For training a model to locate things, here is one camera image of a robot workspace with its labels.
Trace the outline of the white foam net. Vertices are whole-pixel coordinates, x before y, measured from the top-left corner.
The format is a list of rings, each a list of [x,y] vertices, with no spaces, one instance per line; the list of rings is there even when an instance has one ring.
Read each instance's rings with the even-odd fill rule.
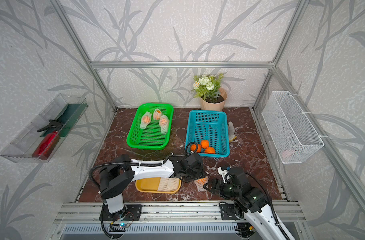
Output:
[[[180,188],[181,180],[178,178],[170,178],[167,182],[167,189],[170,192],[177,191]]]
[[[171,187],[170,187],[170,179],[166,179],[166,178],[160,178],[160,182],[158,185],[158,192],[171,192]]]

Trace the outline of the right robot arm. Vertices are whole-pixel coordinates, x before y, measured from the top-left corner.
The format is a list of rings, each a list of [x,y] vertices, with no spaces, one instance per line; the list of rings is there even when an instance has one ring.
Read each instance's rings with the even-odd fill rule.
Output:
[[[247,220],[264,240],[294,239],[276,214],[267,190],[252,174],[241,167],[219,170],[221,179],[204,184],[205,190],[233,201],[237,217]]]

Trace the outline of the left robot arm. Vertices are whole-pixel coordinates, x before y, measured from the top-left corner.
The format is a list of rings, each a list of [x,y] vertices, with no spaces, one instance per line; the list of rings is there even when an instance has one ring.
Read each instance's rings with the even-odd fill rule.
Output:
[[[149,178],[177,178],[189,183],[205,176],[202,157],[196,150],[183,155],[171,153],[159,161],[135,160],[125,154],[109,163],[94,166],[88,172],[89,180],[99,190],[103,209],[118,217],[128,211],[123,192],[131,182]]]

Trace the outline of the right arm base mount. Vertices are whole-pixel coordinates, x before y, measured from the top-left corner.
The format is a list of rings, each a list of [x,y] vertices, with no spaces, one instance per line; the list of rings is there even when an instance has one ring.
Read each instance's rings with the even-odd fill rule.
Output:
[[[231,221],[231,220],[245,220],[243,214],[244,211],[238,203],[219,203],[221,219],[223,221]]]

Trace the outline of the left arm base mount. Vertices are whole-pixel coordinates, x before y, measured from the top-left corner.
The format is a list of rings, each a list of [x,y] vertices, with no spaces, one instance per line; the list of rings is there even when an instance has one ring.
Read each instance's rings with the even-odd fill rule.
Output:
[[[111,214],[108,210],[108,205],[103,205],[102,214],[99,220],[103,221],[139,221],[142,212],[142,205],[129,204],[125,205],[124,209],[118,213]]]

